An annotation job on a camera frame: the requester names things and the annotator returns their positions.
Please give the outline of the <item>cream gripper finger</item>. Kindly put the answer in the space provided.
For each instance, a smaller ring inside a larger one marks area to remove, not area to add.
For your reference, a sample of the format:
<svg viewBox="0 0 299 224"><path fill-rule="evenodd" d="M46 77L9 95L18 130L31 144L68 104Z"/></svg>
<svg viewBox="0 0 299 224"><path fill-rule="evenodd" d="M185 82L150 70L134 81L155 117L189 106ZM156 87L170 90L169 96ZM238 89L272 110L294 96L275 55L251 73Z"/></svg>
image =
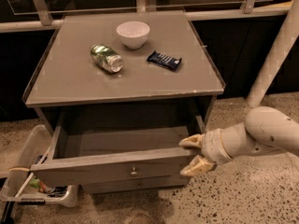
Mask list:
<svg viewBox="0 0 299 224"><path fill-rule="evenodd" d="M180 147L196 147L201 148L203 146L203 134L194 134L187 138L182 139L178 145Z"/></svg>
<svg viewBox="0 0 299 224"><path fill-rule="evenodd" d="M184 176L194 176L205 174L213 169L215 163L208 159L197 155L192 161L180 170L180 174Z"/></svg>

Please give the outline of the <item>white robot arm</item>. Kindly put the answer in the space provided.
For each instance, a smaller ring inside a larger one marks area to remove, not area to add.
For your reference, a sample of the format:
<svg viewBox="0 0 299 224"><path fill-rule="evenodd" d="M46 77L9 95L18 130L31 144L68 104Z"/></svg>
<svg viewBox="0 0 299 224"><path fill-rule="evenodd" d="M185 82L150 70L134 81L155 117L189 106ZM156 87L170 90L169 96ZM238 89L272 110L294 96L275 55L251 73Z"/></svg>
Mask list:
<svg viewBox="0 0 299 224"><path fill-rule="evenodd" d="M239 124L181 140L181 147L200 150L200 154L180 171L182 175L204 174L239 156L262 156L276 151L299 156L299 124L275 108L260 105L298 36L299 0L292 0L287 17L246 99L250 112Z"/></svg>

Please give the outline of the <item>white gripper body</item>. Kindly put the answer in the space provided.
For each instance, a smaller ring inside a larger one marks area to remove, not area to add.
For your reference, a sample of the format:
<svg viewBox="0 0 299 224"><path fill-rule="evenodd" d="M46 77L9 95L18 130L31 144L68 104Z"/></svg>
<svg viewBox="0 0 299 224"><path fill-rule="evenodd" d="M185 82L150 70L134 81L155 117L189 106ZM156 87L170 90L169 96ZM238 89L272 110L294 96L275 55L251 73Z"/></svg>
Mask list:
<svg viewBox="0 0 299 224"><path fill-rule="evenodd" d="M209 131L203 135L201 153L207 160L218 165L232 160L224 149L221 129Z"/></svg>

